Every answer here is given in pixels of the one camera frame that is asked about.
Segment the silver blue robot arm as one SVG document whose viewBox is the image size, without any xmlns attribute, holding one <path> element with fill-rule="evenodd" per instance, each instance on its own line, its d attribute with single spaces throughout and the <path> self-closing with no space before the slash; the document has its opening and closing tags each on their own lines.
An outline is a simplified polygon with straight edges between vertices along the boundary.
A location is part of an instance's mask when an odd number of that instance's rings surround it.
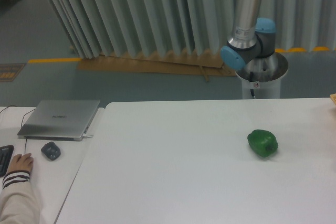
<svg viewBox="0 0 336 224">
<path fill-rule="evenodd" d="M 277 49 L 335 48 L 335 0 L 236 0 L 223 62 L 248 82 L 281 79 L 289 65 Z"/>
</svg>

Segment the cream sleeve forearm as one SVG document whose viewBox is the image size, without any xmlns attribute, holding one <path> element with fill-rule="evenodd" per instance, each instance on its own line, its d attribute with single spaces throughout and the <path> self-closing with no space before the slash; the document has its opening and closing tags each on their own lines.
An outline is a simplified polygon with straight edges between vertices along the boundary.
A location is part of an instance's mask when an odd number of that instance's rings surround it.
<svg viewBox="0 0 336 224">
<path fill-rule="evenodd" d="M 30 183 L 30 172 L 16 170 L 3 178 L 1 223 L 39 223 L 40 209 Z"/>
</svg>

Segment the person's hand on mouse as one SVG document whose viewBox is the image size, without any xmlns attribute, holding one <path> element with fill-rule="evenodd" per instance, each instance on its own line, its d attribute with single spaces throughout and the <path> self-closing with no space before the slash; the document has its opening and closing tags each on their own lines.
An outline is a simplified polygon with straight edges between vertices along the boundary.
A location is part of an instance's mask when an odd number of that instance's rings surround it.
<svg viewBox="0 0 336 224">
<path fill-rule="evenodd" d="M 31 153 L 15 155 L 7 169 L 7 174 L 14 172 L 30 173 L 33 169 L 34 158 Z"/>
</svg>

